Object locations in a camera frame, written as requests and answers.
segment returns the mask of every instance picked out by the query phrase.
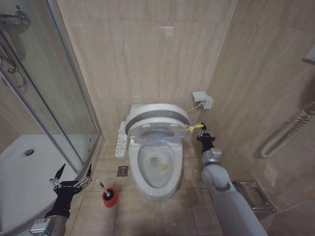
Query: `toilet brush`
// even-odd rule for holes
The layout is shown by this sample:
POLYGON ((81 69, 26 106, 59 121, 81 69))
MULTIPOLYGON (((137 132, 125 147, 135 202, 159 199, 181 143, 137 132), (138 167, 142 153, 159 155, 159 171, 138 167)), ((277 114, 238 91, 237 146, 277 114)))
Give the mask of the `toilet brush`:
POLYGON ((106 207, 113 207, 118 201, 118 194, 116 190, 112 187, 105 188, 104 184, 99 179, 97 179, 96 181, 101 187, 101 189, 104 190, 103 195, 102 195, 104 205, 106 207))

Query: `toilet bowl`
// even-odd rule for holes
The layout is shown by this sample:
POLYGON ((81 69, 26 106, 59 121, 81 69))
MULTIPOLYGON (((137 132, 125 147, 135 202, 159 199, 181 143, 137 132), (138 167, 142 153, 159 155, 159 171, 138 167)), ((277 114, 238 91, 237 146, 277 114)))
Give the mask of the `toilet bowl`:
POLYGON ((126 120, 133 180, 149 200, 170 198, 182 174, 182 139, 190 138, 187 113, 176 105, 133 105, 126 120))

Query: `shower enclosure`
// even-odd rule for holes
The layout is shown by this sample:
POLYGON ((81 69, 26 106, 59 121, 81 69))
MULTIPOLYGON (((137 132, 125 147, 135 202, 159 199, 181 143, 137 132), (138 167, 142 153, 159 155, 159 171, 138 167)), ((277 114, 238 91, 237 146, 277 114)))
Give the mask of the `shower enclosure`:
POLYGON ((101 136, 55 0, 0 0, 0 235, 16 235, 83 171, 101 136))

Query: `shower hose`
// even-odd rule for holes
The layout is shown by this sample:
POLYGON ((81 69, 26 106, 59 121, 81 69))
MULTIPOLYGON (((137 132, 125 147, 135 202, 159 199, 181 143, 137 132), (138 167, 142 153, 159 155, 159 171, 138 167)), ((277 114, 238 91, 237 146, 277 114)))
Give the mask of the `shower hose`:
POLYGON ((296 115, 291 121, 285 124, 278 132, 276 132, 266 144, 262 147, 260 155, 264 158, 274 156, 281 148, 283 148, 293 137, 299 133, 302 128, 310 122, 315 115, 315 111, 306 112, 303 110, 296 115))

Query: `floor drain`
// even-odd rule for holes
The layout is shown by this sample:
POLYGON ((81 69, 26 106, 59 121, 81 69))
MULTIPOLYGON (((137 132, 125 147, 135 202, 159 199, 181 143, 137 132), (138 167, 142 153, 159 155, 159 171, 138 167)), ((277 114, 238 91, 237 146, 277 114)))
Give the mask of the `floor drain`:
POLYGON ((28 149, 24 152, 24 155, 29 156, 29 155, 32 155, 33 153, 34 153, 34 149, 28 149))
POLYGON ((117 172, 117 177, 124 177, 128 176, 128 166, 119 166, 118 167, 118 172, 117 172))

